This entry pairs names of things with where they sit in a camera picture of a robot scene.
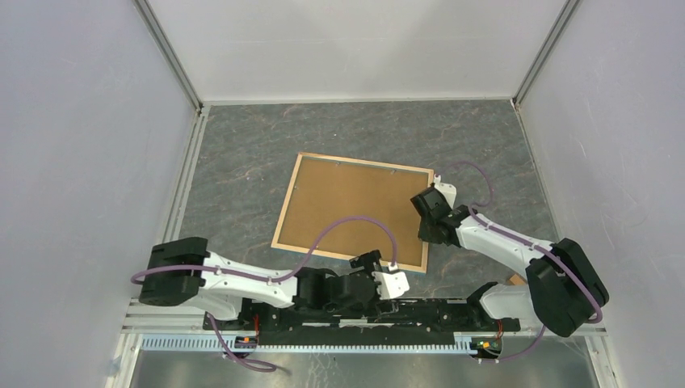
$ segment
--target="cable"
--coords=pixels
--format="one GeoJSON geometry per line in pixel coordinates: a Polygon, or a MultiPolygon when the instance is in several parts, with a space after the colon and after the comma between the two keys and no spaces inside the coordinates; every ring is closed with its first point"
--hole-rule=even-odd
{"type": "MultiPolygon", "coordinates": [[[[177,264],[177,265],[168,265],[165,267],[157,267],[157,268],[150,268],[146,269],[144,271],[137,272],[133,276],[131,276],[131,283],[135,285],[142,285],[143,281],[141,280],[142,277],[148,276],[148,275],[153,275],[155,273],[161,273],[161,272],[170,272],[170,271],[207,271],[207,272],[221,272],[223,274],[227,275],[235,275],[235,276],[242,276],[247,279],[252,279],[252,280],[257,280],[257,281],[266,281],[268,282],[275,282],[278,283],[280,281],[285,281],[290,279],[291,277],[295,276],[306,264],[309,262],[309,259],[312,257],[312,253],[314,252],[315,249],[317,249],[319,243],[321,240],[331,231],[333,230],[336,226],[339,226],[341,224],[344,224],[345,222],[349,221],[367,221],[371,222],[372,224],[379,226],[390,238],[390,242],[393,245],[393,256],[392,259],[390,260],[390,263],[394,266],[397,265],[397,240],[395,239],[395,236],[393,235],[392,232],[390,232],[390,229],[388,229],[387,226],[385,226],[382,222],[374,220],[373,218],[370,217],[365,217],[365,216],[351,216],[351,217],[344,217],[341,218],[330,225],[328,225],[324,230],[321,231],[321,233],[314,239],[314,242],[312,243],[312,246],[309,248],[307,251],[307,254],[305,257],[300,261],[300,263],[295,266],[295,268],[290,271],[290,273],[283,275],[281,277],[276,277],[271,279],[270,277],[264,277],[264,276],[259,276],[259,275],[252,275],[250,273],[245,273],[245,272],[240,272],[236,271],[233,269],[228,269],[228,268],[216,268],[216,267],[209,267],[206,265],[192,265],[192,264],[177,264]]],[[[224,351],[226,353],[226,356],[230,358],[233,362],[236,362],[250,370],[254,370],[255,372],[264,372],[264,373],[270,373],[274,372],[278,369],[276,365],[273,365],[272,363],[266,362],[266,361],[260,361],[260,360],[251,360],[251,359],[241,359],[231,350],[229,349],[229,345],[224,341],[224,338],[221,336],[221,333],[219,332],[219,328],[216,325],[216,320],[214,319],[214,316],[211,315],[209,312],[207,313],[207,316],[209,318],[209,322],[212,324],[212,329],[214,329],[214,334],[216,334],[216,337],[219,339],[219,342],[221,343],[221,347],[224,348],[224,351]]]]}
{"type": "MultiPolygon", "coordinates": [[[[500,234],[506,238],[510,238],[510,239],[512,239],[518,243],[521,243],[525,247],[532,247],[532,249],[535,249],[536,251],[538,251],[538,252],[542,253],[543,255],[549,257],[557,266],[559,266],[559,268],[561,268],[561,270],[573,281],[573,283],[576,284],[576,286],[580,289],[582,294],[587,298],[587,301],[592,305],[592,308],[595,310],[595,314],[596,314],[595,318],[588,319],[587,322],[589,322],[589,323],[601,322],[602,318],[603,318],[603,314],[602,314],[602,309],[599,307],[599,303],[595,300],[594,297],[592,297],[590,290],[587,289],[587,287],[580,281],[580,279],[578,279],[576,274],[574,274],[573,271],[570,270],[570,268],[568,268],[564,263],[561,262],[561,259],[556,257],[552,252],[544,249],[543,247],[533,246],[533,243],[526,240],[525,238],[521,238],[521,237],[519,237],[515,234],[512,234],[506,230],[500,229],[497,226],[488,225],[488,223],[486,221],[484,221],[482,218],[478,217],[476,212],[473,211],[473,206],[479,206],[479,207],[485,208],[492,203],[493,198],[494,198],[493,185],[490,182],[490,177],[485,173],[485,171],[480,166],[478,166],[474,162],[469,162],[468,160],[461,160],[459,162],[455,162],[455,163],[449,165],[448,168],[456,167],[456,166],[463,165],[463,164],[471,166],[471,167],[475,168],[476,170],[478,170],[478,172],[481,173],[481,175],[485,179],[485,182],[488,185],[488,193],[490,194],[488,196],[488,200],[485,203],[474,201],[468,206],[469,213],[471,214],[471,217],[473,217],[474,220],[476,220],[479,224],[481,224],[485,228],[488,228],[495,233],[498,233],[498,234],[500,234]]],[[[502,362],[502,361],[514,360],[514,359],[519,358],[523,355],[526,355],[531,350],[533,350],[535,347],[537,347],[537,345],[540,343],[540,340],[542,340],[542,337],[543,337],[545,330],[546,330],[546,327],[542,326],[542,328],[540,329],[540,332],[535,337],[532,344],[530,344],[530,346],[528,346],[527,348],[525,348],[521,352],[518,352],[516,354],[512,354],[511,356],[506,356],[506,357],[500,358],[498,360],[478,359],[478,362],[498,363],[498,362],[502,362]]]]}
{"type": "Polygon", "coordinates": [[[373,218],[370,218],[370,217],[350,216],[350,217],[341,218],[341,219],[331,223],[324,230],[322,230],[321,233],[314,240],[314,243],[312,243],[312,246],[309,248],[309,250],[305,254],[305,257],[302,259],[302,261],[300,261],[298,263],[298,265],[295,266],[295,268],[292,271],[290,271],[289,273],[287,273],[283,276],[280,276],[280,277],[270,278],[270,277],[265,277],[265,276],[253,275],[251,273],[236,271],[234,269],[209,267],[206,265],[177,264],[177,265],[167,265],[165,267],[150,268],[150,269],[146,269],[144,271],[140,271],[138,273],[135,273],[133,276],[131,276],[131,283],[133,283],[135,285],[142,285],[143,284],[143,281],[141,280],[142,277],[145,277],[148,275],[153,275],[155,273],[169,272],[169,271],[221,272],[225,275],[241,276],[241,277],[245,277],[245,278],[251,279],[251,280],[265,281],[267,283],[268,282],[277,283],[279,281],[285,281],[285,280],[288,280],[291,277],[295,276],[309,262],[309,259],[311,259],[314,250],[317,249],[321,240],[332,229],[334,229],[336,226],[339,226],[339,225],[344,224],[345,222],[349,222],[349,221],[367,221],[367,222],[371,222],[372,224],[380,227],[388,235],[388,237],[390,238],[390,242],[393,245],[393,256],[390,260],[390,263],[392,265],[397,265],[397,240],[395,239],[395,236],[393,235],[393,233],[390,232],[390,229],[388,229],[388,227],[385,226],[382,222],[374,220],[373,218]]]}
{"type": "Polygon", "coordinates": [[[216,334],[216,337],[219,339],[219,343],[221,344],[221,347],[224,349],[226,356],[228,356],[228,358],[230,358],[231,361],[235,362],[236,364],[242,365],[248,368],[249,370],[254,370],[255,372],[271,373],[275,372],[278,369],[278,366],[272,364],[271,362],[252,360],[250,358],[240,358],[236,356],[233,352],[231,352],[231,349],[229,348],[229,345],[226,343],[226,341],[224,341],[224,337],[221,336],[221,333],[219,332],[219,327],[216,325],[214,315],[207,313],[207,318],[209,318],[209,323],[212,325],[214,334],[216,334]]]}

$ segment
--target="robotic arm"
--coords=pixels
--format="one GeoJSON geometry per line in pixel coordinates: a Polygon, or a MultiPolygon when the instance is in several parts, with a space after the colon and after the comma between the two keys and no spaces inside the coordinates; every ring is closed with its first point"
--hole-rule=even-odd
{"type": "MultiPolygon", "coordinates": [[[[273,333],[274,340],[298,334],[284,332],[284,327],[316,323],[332,328],[340,327],[342,321],[364,321],[397,327],[390,335],[397,335],[402,343],[407,335],[420,334],[430,336],[423,343],[435,344],[443,340],[435,338],[439,332],[492,331],[498,324],[517,331],[519,319],[539,319],[554,333],[568,337],[590,321],[595,309],[569,274],[541,253],[551,251],[600,306],[608,302],[607,290],[576,242],[530,238],[464,205],[453,209],[455,197],[456,189],[438,178],[411,199],[421,216],[420,239],[478,251],[512,268],[528,285],[488,283],[462,302],[402,299],[410,289],[406,275],[396,264],[382,268],[379,251],[351,260],[355,270],[346,275],[307,267],[291,273],[236,263],[208,251],[204,238],[185,238],[153,248],[148,270],[134,276],[145,277],[142,282],[136,280],[143,286],[139,300],[154,306],[194,306],[222,321],[225,330],[247,330],[252,317],[266,317],[260,319],[260,331],[273,333]],[[426,332],[424,327],[435,330],[426,332]]],[[[337,340],[329,334],[317,337],[324,330],[321,327],[308,330],[313,343],[337,340]]],[[[336,336],[344,337],[346,344],[368,339],[355,333],[346,337],[343,332],[336,329],[336,336]]],[[[300,337],[290,340],[301,341],[300,337]]]]}
{"type": "Polygon", "coordinates": [[[492,285],[481,297],[491,318],[538,318],[562,337],[588,322],[595,310],[587,297],[542,251],[550,251],[583,283],[599,306],[609,294],[582,248],[568,238],[552,243],[509,230],[469,210],[452,209],[455,188],[439,179],[411,199],[421,216],[418,236],[487,255],[513,269],[528,285],[492,285]]]}

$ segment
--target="floor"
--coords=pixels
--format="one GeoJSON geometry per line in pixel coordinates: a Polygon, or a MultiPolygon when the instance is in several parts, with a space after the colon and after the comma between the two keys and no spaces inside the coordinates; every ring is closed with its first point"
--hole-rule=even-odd
{"type": "MultiPolygon", "coordinates": [[[[512,229],[554,239],[548,206],[509,101],[318,103],[212,107],[187,202],[181,237],[243,263],[292,268],[301,254],[270,248],[300,151],[429,167],[457,186],[457,203],[485,199],[475,170],[488,171],[493,204],[482,212],[512,229]]],[[[426,274],[409,273],[407,297],[465,297],[513,272],[455,247],[431,246],[426,274]]],[[[349,269],[314,258],[310,267],[349,269]]]]}
{"type": "MultiPolygon", "coordinates": [[[[209,238],[232,260],[292,268],[302,257],[270,248],[286,187],[300,151],[430,167],[457,186],[458,203],[483,199],[469,160],[490,174],[492,220],[537,238],[555,239],[548,206],[522,130],[508,101],[321,103],[212,107],[187,202],[181,237],[209,238]]],[[[341,260],[310,267],[347,270],[341,260]]],[[[432,246],[426,274],[410,273],[410,297],[465,297],[486,281],[512,275],[471,251],[432,246]]],[[[529,338],[506,337],[505,354],[529,338]]],[[[467,356],[259,354],[286,370],[263,375],[211,353],[143,352],[132,386],[597,386],[583,338],[545,338],[529,355],[501,365],[467,356]]]]}

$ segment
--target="white arm segment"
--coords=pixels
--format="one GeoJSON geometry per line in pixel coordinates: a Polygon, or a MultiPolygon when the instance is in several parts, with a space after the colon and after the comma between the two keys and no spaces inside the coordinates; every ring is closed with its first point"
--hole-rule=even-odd
{"type": "Polygon", "coordinates": [[[481,306],[493,319],[518,318],[538,321],[527,285],[495,285],[481,297],[481,306]]]}
{"type": "Polygon", "coordinates": [[[456,236],[459,238],[459,244],[461,244],[463,248],[480,252],[491,259],[497,260],[513,269],[523,279],[527,280],[526,267],[528,266],[528,263],[532,259],[539,259],[542,254],[488,228],[490,226],[497,226],[499,229],[506,230],[520,238],[525,238],[534,245],[543,247],[547,250],[552,249],[552,243],[550,241],[528,237],[525,234],[507,229],[504,226],[495,224],[480,214],[478,214],[478,217],[487,222],[488,227],[481,225],[478,221],[473,219],[473,217],[466,217],[461,222],[461,226],[456,228],[456,236]]]}
{"type": "Polygon", "coordinates": [[[433,183],[435,184],[435,188],[445,196],[445,200],[450,205],[450,208],[454,208],[454,201],[456,200],[456,188],[454,185],[443,183],[443,179],[440,175],[436,175],[433,178],[433,183]]]}
{"type": "MultiPolygon", "coordinates": [[[[274,271],[247,264],[236,263],[214,253],[204,260],[209,267],[229,268],[236,271],[276,278],[285,275],[289,270],[274,271]]],[[[207,311],[221,321],[236,319],[242,308],[242,299],[254,299],[265,302],[274,307],[284,308],[292,306],[292,297],[297,294],[297,278],[291,277],[286,281],[271,283],[252,280],[242,276],[228,275],[216,272],[202,272],[205,280],[197,295],[185,301],[181,306],[193,306],[207,311]]]]}

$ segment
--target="white robotic arm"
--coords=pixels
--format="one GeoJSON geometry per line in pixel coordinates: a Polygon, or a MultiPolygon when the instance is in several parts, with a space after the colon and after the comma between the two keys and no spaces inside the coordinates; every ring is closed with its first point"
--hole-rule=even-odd
{"type": "Polygon", "coordinates": [[[456,189],[436,184],[411,199],[421,216],[418,236],[487,255],[513,269],[528,285],[492,284],[480,298],[491,318],[539,319],[561,336],[587,322],[595,309],[579,287],[544,252],[556,256],[584,284],[600,306],[608,292],[582,248],[567,238],[553,243],[500,226],[465,205],[453,208],[456,189]]]}

